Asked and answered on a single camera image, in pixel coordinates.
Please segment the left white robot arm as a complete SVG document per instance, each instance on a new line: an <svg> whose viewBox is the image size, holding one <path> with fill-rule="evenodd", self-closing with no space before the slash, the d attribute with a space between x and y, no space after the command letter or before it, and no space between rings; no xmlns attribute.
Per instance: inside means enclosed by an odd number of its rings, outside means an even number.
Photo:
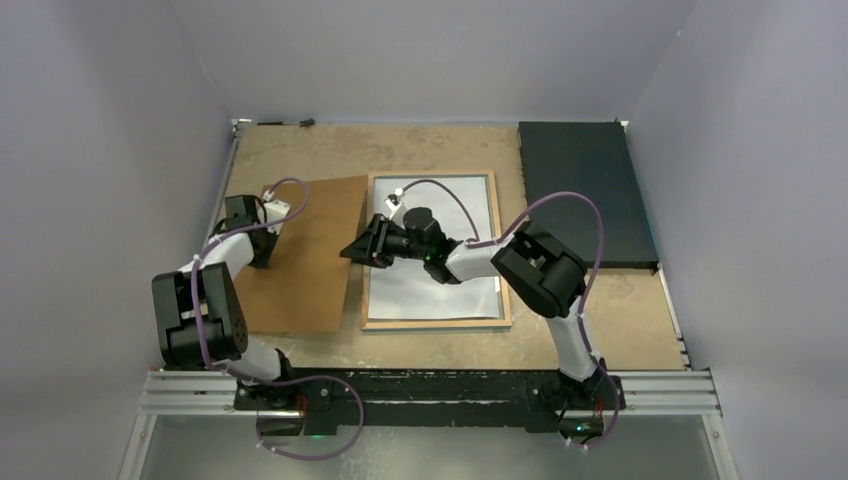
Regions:
<svg viewBox="0 0 848 480"><path fill-rule="evenodd" d="M167 368L220 371L260 384L260 397L275 409L295 402L298 382L288 359L250 340L234 285L243 269L269 266L290 211L289 203L271 193L227 197L224 217L201 252L178 270L154 277L154 313Z"/></svg>

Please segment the blue wooden picture frame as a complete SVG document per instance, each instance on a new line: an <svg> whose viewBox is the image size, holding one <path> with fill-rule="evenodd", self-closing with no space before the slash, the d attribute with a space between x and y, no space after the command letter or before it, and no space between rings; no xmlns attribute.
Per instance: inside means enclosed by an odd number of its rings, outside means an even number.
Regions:
<svg viewBox="0 0 848 480"><path fill-rule="evenodd" d="M372 172L368 175L368 187L367 187L367 201L366 201L366 217L370 218L375 212L371 210L372 205L372 189L373 189L373 181L374 177L377 174L389 174L389 175L433 175L433 174L454 174L454 173L487 173L492 176L490 182L492 184L492 192L491 195L493 197L493 201L496 203L493 206L493 212L497 216L497 219L500 223L500 235L502 233L501 221L500 221L500 209L498 196L496 192L496 182L494 172L491 170L464 170L464 171L449 171L449 170L441 170L441 171L401 171L401 172ZM504 317L502 319L469 319L469 320L461 320L461 321L390 321L390 322L369 322L366 318L367 314L367 297L368 297L368 274L372 268L365 267L363 269L363 293L362 293L362 308L361 308L361 317L362 317L362 329L364 331L427 331L427 330L469 330L469 329L509 329L513 321L511 319L511 309L510 309L510 300L509 300L509 290L508 284L506 281L493 277L500 281L500 286L502 287L503 292L503 307L504 307Z"/></svg>

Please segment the brown cardboard backing board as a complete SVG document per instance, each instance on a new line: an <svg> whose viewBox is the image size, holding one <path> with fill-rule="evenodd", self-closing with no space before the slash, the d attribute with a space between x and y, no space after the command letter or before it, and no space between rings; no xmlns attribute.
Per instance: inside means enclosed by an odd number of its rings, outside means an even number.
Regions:
<svg viewBox="0 0 848 480"><path fill-rule="evenodd" d="M267 269L247 267L235 287L252 334L323 334L340 329L351 263L339 256L364 221L367 178L353 176L278 187L275 196L304 210L282 226Z"/></svg>

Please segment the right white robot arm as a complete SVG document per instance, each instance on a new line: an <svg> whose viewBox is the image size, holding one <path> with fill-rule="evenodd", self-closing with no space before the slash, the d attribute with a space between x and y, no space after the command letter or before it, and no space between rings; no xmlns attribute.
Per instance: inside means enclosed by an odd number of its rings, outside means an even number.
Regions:
<svg viewBox="0 0 848 480"><path fill-rule="evenodd" d="M417 260L439 284L458 285L498 277L534 313L544 317L564 377L561 392L576 407L596 399L601 384L595 375L601 355L592 345L585 303L590 280L584 261L532 221L523 222L504 242L480 247L447 236L432 211L416 207L397 225L375 214L339 256L376 269L397 258Z"/></svg>

